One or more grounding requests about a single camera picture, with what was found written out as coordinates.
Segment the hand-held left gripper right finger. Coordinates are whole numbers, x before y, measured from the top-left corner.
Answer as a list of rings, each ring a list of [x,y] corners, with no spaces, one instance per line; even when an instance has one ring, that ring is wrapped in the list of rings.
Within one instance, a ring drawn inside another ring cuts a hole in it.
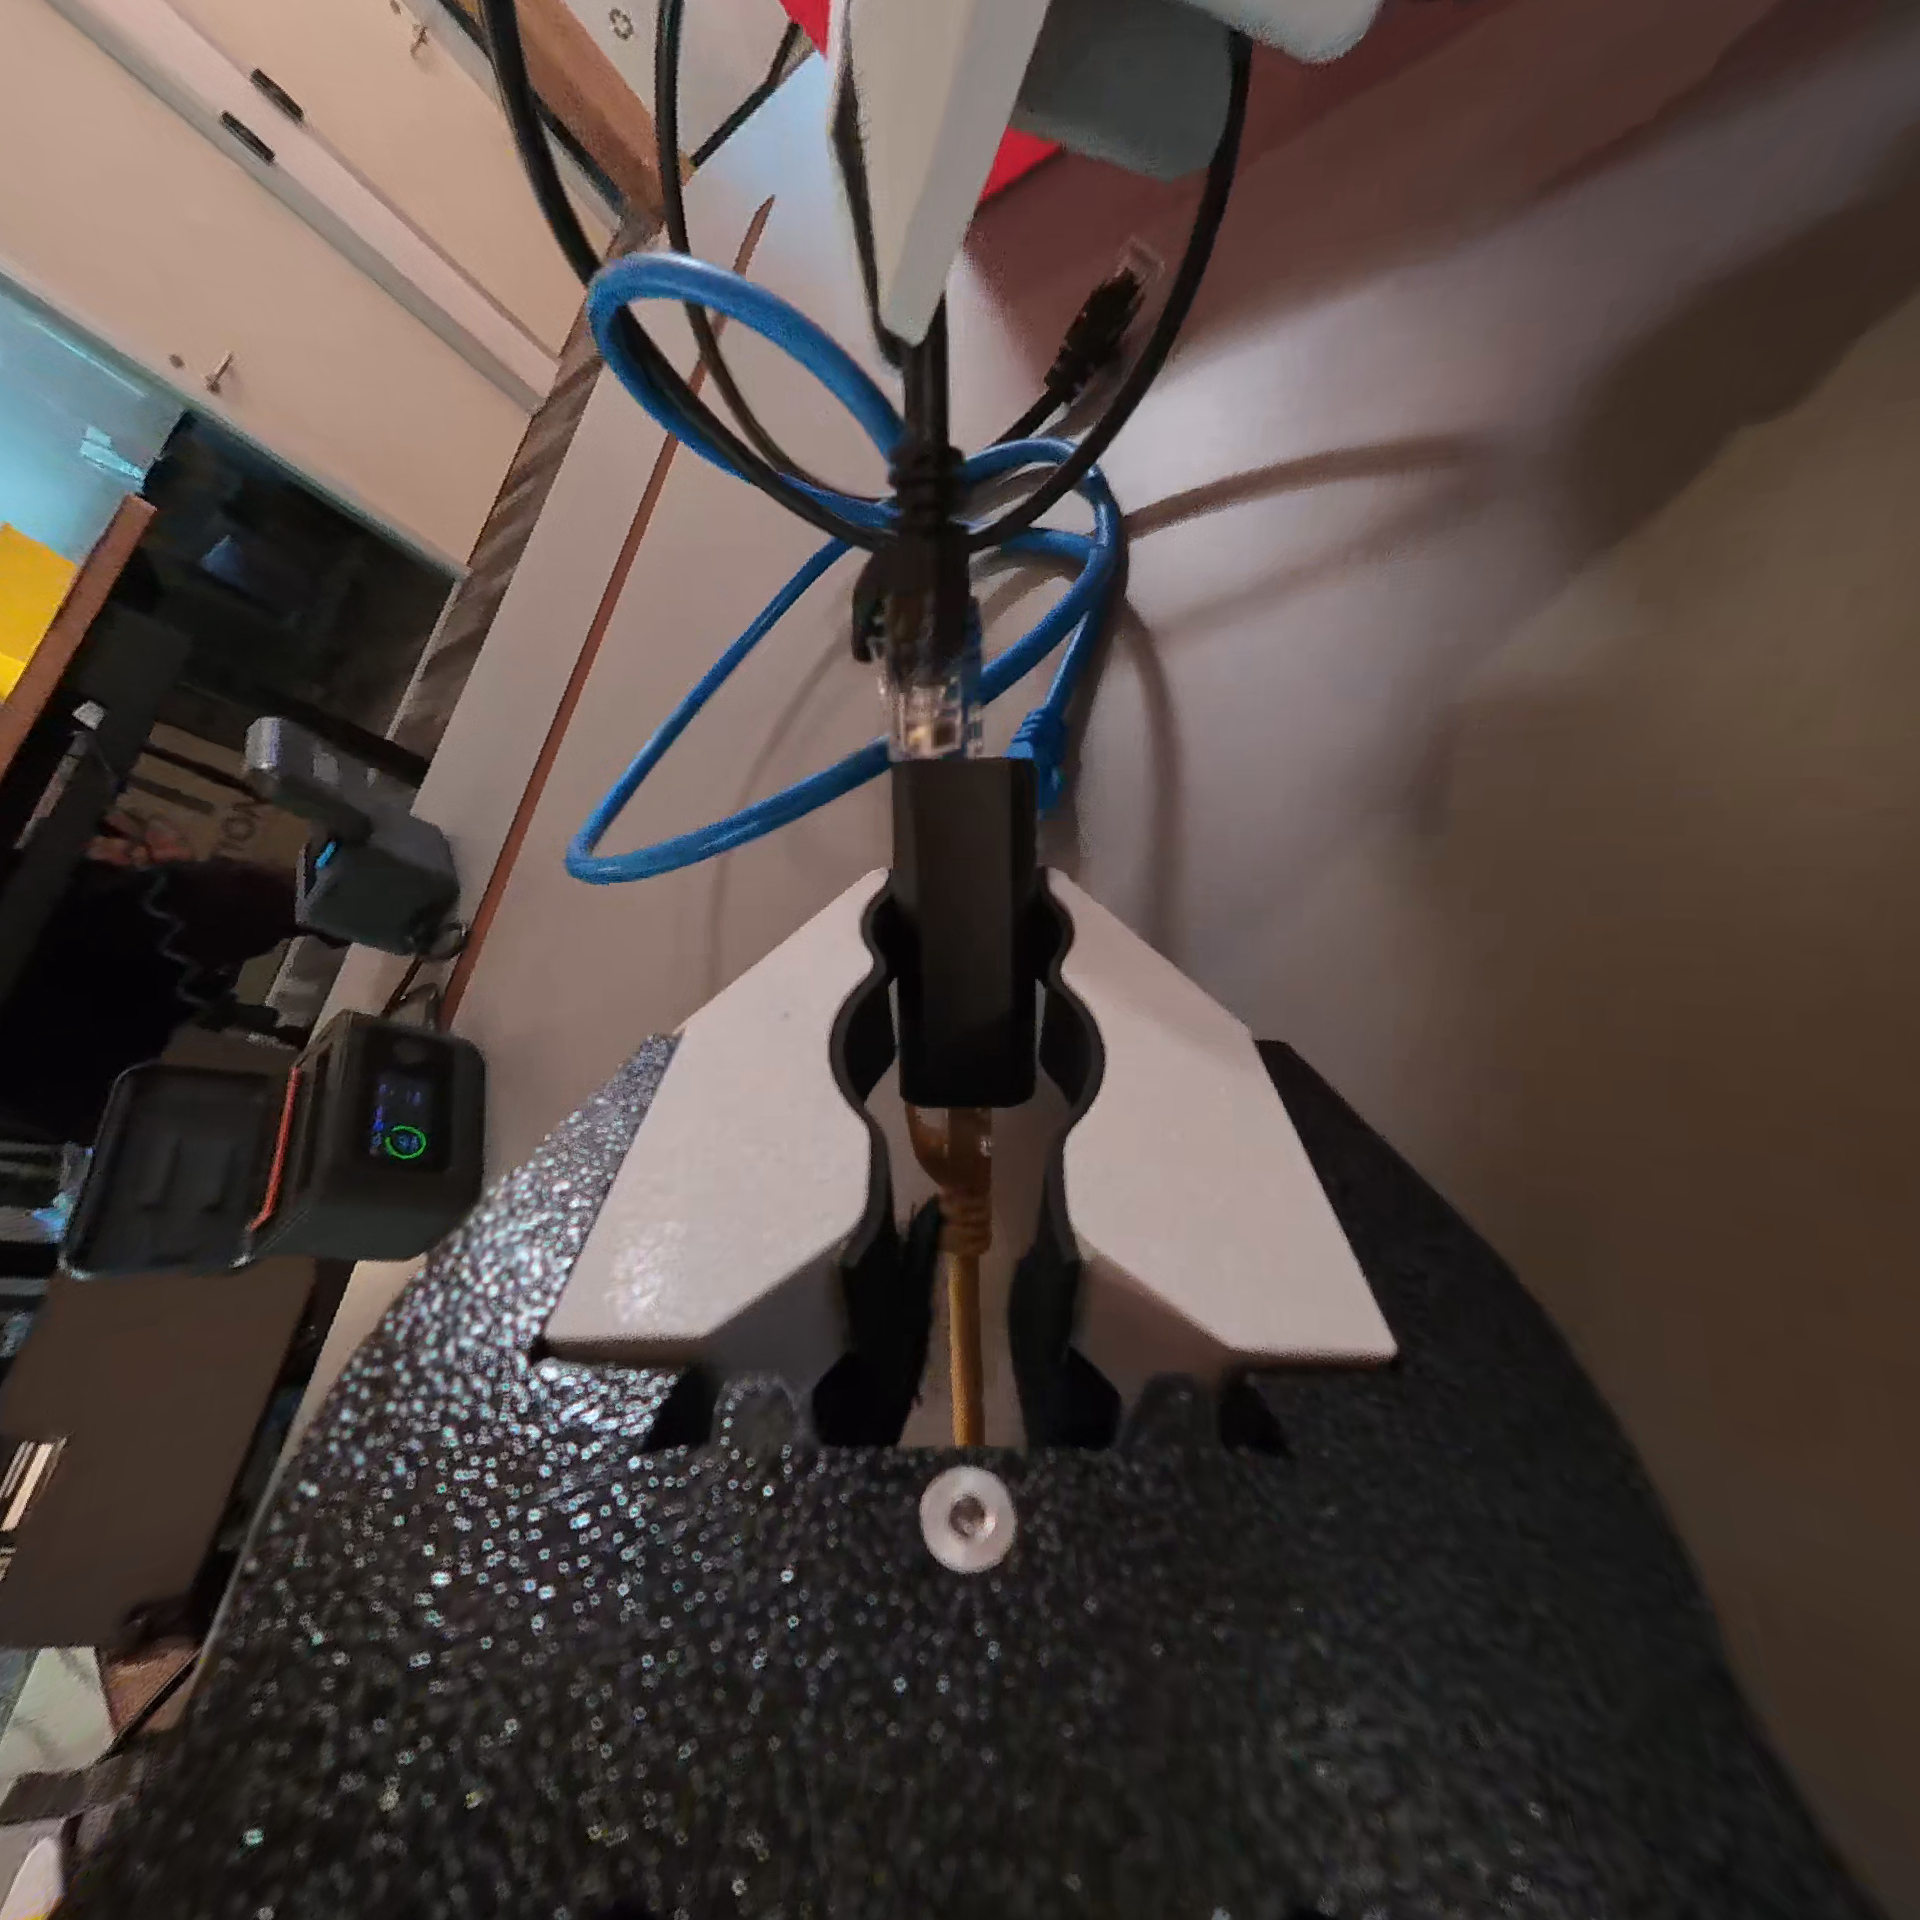
[[[1074,879],[1063,988],[1094,1028],[1063,1132],[1071,1346],[1116,1387],[1398,1355],[1251,1028]]]

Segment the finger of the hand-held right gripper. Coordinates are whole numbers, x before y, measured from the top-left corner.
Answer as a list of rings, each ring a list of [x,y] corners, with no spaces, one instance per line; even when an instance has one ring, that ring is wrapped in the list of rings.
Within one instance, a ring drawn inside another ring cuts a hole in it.
[[[832,163],[871,332],[927,335],[1007,133],[1122,171],[1207,168],[1240,42],[1343,56],[1379,2],[851,2],[829,6]]]

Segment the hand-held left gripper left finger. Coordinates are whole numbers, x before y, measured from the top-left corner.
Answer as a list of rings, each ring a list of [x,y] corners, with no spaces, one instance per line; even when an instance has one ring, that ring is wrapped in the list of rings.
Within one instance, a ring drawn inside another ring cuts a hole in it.
[[[563,1359],[813,1387],[852,1351],[848,1264],[896,1229],[871,1102],[896,1066],[871,871],[684,1022],[547,1319]]]

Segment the black ethernet coupler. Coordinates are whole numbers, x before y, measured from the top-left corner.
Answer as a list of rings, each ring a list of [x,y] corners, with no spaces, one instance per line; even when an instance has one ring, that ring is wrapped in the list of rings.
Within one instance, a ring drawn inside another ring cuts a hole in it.
[[[891,899],[903,1102],[1007,1110],[1037,1078],[1037,784],[1026,758],[900,758]]]

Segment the black device with small screen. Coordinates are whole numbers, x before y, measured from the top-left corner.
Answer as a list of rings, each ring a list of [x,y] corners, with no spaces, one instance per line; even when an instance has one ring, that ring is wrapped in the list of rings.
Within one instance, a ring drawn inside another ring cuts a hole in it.
[[[340,1012],[286,1074],[118,1077],[59,1258],[77,1279],[228,1272],[271,1258],[424,1254],[484,1181],[486,1066],[436,1027]]]

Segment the grey device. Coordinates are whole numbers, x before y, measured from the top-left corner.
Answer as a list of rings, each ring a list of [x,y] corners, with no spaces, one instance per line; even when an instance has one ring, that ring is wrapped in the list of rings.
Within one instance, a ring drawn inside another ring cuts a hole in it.
[[[280,716],[246,728],[246,786],[308,824],[295,864],[295,928],[336,946],[405,957],[455,954],[462,884],[440,827],[413,788]]]

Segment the white cabinet doors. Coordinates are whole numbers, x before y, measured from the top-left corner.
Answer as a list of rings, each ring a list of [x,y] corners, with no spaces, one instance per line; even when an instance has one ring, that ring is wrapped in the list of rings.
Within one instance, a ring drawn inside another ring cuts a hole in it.
[[[53,2],[124,78],[524,414],[578,283],[522,176],[486,51],[443,2]]]

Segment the yellow box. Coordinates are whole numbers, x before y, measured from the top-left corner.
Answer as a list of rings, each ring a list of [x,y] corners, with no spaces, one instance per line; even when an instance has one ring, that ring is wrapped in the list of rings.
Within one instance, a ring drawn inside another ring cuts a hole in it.
[[[24,676],[77,572],[53,547],[2,523],[2,701]]]

